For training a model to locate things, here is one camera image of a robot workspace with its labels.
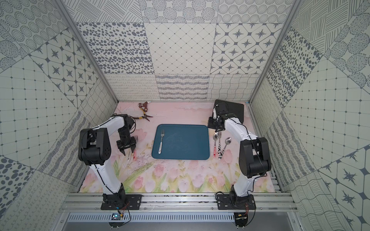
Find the cow pattern handled fork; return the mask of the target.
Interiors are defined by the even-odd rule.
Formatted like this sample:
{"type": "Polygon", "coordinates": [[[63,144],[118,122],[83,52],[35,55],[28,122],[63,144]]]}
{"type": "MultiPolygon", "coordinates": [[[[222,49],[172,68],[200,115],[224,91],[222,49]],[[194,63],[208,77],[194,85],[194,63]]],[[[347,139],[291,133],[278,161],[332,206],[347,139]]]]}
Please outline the cow pattern handled fork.
{"type": "Polygon", "coordinates": [[[222,149],[221,149],[222,132],[219,131],[217,134],[218,134],[218,141],[219,141],[219,143],[218,143],[218,158],[221,159],[222,158],[221,157],[221,152],[222,152],[222,149]]]}

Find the pink handled spoon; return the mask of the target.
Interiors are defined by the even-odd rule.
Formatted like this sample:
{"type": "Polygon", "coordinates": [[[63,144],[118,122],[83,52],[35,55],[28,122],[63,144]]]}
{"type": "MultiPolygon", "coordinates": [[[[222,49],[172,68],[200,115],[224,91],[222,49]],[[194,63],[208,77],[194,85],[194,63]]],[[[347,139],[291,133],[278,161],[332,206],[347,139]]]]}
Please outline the pink handled spoon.
{"type": "Polygon", "coordinates": [[[217,145],[216,145],[216,143],[217,143],[217,140],[218,140],[218,134],[217,134],[217,133],[215,133],[215,134],[213,135],[213,140],[214,140],[214,152],[213,152],[213,157],[214,157],[214,158],[216,158],[216,154],[217,154],[217,145]]]}

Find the white handled fork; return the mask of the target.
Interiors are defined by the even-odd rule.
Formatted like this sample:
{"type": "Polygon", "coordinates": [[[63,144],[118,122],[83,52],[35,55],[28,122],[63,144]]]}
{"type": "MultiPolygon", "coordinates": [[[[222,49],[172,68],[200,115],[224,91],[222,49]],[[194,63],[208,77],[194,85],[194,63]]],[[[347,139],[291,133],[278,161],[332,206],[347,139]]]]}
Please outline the white handled fork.
{"type": "Polygon", "coordinates": [[[163,146],[163,138],[165,136],[165,130],[162,130],[161,131],[161,142],[160,142],[160,146],[159,146],[159,150],[158,150],[158,154],[160,155],[162,153],[162,146],[163,146]]]}

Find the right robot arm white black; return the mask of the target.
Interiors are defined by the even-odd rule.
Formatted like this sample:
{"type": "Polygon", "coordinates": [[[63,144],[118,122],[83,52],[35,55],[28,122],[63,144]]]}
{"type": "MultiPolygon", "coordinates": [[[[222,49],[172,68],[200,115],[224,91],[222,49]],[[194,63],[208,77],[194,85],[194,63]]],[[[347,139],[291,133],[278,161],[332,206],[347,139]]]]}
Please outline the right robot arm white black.
{"type": "Polygon", "coordinates": [[[215,132],[228,131],[240,145],[241,175],[229,193],[230,204],[235,208],[254,201],[251,194],[255,181],[267,176],[272,167],[267,139],[249,132],[243,115],[243,104],[216,100],[207,125],[215,132]]]}

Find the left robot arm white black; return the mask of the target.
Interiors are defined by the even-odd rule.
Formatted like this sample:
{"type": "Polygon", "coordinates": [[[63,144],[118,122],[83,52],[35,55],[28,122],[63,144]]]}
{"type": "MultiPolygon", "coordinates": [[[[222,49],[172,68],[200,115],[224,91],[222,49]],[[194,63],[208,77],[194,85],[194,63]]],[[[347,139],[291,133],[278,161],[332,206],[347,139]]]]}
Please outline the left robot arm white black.
{"type": "Polygon", "coordinates": [[[118,132],[117,147],[126,155],[125,150],[133,152],[136,148],[136,138],[131,136],[134,129],[136,120],[132,116],[114,114],[102,124],[80,132],[78,158],[93,170],[103,185],[103,202],[115,208],[122,208],[127,199],[123,184],[111,168],[110,135],[118,132]]]}

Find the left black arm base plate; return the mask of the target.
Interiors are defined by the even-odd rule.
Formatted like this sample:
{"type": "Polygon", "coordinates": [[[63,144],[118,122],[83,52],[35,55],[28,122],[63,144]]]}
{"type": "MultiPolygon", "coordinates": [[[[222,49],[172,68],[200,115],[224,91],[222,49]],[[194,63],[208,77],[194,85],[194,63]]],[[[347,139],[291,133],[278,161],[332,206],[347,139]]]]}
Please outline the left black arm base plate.
{"type": "Polygon", "coordinates": [[[123,210],[124,208],[139,210],[142,197],[141,194],[129,194],[124,196],[118,194],[103,194],[101,210],[123,210]]]}

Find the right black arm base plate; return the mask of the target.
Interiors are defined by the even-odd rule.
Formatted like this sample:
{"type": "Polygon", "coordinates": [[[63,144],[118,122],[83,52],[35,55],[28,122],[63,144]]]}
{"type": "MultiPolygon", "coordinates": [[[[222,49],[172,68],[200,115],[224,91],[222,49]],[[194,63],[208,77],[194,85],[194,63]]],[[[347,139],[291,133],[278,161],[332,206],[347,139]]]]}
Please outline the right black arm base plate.
{"type": "Polygon", "coordinates": [[[255,210],[256,204],[253,195],[238,197],[234,194],[217,193],[215,195],[219,210],[255,210]]]}

